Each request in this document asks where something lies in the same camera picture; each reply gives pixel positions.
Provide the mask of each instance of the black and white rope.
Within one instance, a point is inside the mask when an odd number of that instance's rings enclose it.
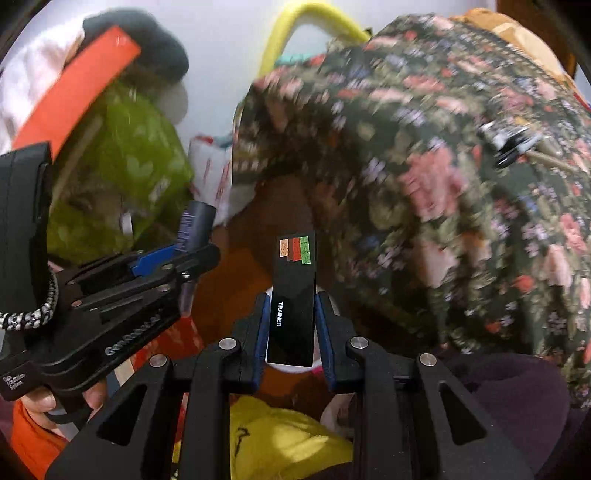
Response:
[[[45,303],[34,312],[29,313],[0,312],[0,329],[10,332],[12,330],[39,328],[45,325],[53,318],[56,311],[58,293],[56,274],[50,271],[49,289],[47,290]]]

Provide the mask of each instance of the orange strap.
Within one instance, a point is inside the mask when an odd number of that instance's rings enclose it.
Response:
[[[17,134],[13,150],[49,142],[55,161],[91,104],[140,52],[119,27],[108,29],[64,69]]]

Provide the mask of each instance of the green plastic bag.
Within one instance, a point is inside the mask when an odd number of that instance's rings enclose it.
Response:
[[[173,125],[136,89],[107,87],[55,167],[49,253],[80,264],[130,250],[143,235],[145,248],[174,239],[193,171]]]

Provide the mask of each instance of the orange sticker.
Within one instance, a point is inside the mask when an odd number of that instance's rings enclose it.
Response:
[[[279,240],[279,256],[287,257],[290,254],[290,242],[287,238]]]

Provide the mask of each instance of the black box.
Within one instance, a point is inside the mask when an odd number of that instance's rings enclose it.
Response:
[[[311,367],[314,356],[316,237],[277,240],[267,362]]]

